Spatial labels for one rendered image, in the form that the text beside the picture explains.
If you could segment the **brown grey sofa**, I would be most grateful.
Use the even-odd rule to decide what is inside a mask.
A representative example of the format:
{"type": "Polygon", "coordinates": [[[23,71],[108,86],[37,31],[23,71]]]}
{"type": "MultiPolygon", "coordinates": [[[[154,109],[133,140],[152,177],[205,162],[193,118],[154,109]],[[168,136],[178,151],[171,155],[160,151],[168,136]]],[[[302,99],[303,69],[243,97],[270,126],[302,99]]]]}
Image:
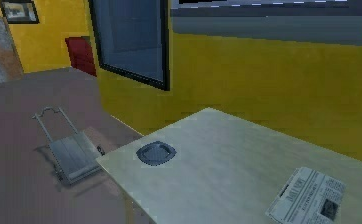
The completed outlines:
{"type": "Polygon", "coordinates": [[[21,79],[23,74],[9,26],[0,16],[0,83],[21,79]]]}

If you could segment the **folded newspaper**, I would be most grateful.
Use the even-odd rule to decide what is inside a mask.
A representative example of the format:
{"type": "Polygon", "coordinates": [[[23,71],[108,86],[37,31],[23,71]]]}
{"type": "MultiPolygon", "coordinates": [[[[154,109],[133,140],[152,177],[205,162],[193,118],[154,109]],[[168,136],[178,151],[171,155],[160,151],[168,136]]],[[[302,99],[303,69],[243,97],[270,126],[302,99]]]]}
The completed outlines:
{"type": "Polygon", "coordinates": [[[324,173],[297,168],[265,215],[278,224],[334,224],[345,188],[324,173]]]}

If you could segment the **black framed window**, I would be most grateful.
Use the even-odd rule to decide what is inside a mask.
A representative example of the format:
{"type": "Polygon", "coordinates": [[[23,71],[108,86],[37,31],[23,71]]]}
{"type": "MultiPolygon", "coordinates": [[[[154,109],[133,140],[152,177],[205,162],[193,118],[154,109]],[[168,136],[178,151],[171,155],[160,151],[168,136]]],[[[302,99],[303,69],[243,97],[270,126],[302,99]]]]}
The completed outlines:
{"type": "Polygon", "coordinates": [[[168,0],[88,2],[99,67],[168,91],[168,0]]]}

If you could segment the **pale wooden table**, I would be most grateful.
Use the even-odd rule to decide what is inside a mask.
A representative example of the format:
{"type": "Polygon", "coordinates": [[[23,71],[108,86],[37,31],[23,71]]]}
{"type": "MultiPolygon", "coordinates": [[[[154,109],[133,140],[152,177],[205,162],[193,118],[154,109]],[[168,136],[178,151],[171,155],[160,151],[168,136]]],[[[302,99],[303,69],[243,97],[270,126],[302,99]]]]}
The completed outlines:
{"type": "Polygon", "coordinates": [[[293,172],[308,167],[342,181],[334,224],[362,224],[362,162],[206,108],[98,160],[154,224],[276,224],[266,210],[293,172]],[[177,154],[150,166],[141,147],[177,154]]]}

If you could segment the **grey metal chair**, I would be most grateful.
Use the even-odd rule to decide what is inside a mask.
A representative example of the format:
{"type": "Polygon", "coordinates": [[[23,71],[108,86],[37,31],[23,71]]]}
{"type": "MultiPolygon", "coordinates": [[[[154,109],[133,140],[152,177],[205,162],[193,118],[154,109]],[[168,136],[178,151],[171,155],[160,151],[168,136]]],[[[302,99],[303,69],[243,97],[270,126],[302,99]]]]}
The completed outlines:
{"type": "Polygon", "coordinates": [[[96,159],[104,156],[105,151],[100,145],[94,145],[84,131],[79,131],[61,107],[45,107],[40,113],[35,113],[33,119],[37,120],[49,140],[48,147],[56,160],[54,170],[60,181],[66,180],[72,185],[101,170],[96,159]],[[61,114],[74,134],[54,140],[41,120],[46,111],[61,114]]]}

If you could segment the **wide grey window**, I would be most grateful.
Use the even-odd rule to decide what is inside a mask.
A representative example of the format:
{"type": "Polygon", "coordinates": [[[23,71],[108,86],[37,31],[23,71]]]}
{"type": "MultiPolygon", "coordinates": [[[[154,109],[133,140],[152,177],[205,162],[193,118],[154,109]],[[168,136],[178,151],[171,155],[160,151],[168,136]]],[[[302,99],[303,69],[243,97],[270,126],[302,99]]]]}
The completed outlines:
{"type": "Polygon", "coordinates": [[[362,0],[171,1],[180,34],[362,46],[362,0]]]}

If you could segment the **grey square bowl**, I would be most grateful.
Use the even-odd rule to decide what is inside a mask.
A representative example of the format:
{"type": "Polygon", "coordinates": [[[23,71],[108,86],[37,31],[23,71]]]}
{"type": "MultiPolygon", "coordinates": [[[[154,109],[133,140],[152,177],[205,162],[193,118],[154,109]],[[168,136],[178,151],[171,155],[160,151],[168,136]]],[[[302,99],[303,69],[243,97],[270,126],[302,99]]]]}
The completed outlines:
{"type": "Polygon", "coordinates": [[[150,166],[164,164],[173,159],[176,154],[177,151],[172,146],[161,141],[149,143],[136,152],[140,161],[150,166]]]}

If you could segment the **black framed picture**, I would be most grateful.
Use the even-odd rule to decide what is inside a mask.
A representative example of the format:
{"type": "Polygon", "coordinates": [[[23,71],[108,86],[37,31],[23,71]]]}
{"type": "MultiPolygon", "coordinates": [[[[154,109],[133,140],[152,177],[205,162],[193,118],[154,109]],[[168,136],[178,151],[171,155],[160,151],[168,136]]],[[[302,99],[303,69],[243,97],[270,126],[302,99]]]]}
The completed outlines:
{"type": "Polygon", "coordinates": [[[3,16],[9,24],[38,24],[39,18],[33,0],[0,0],[3,16]]]}

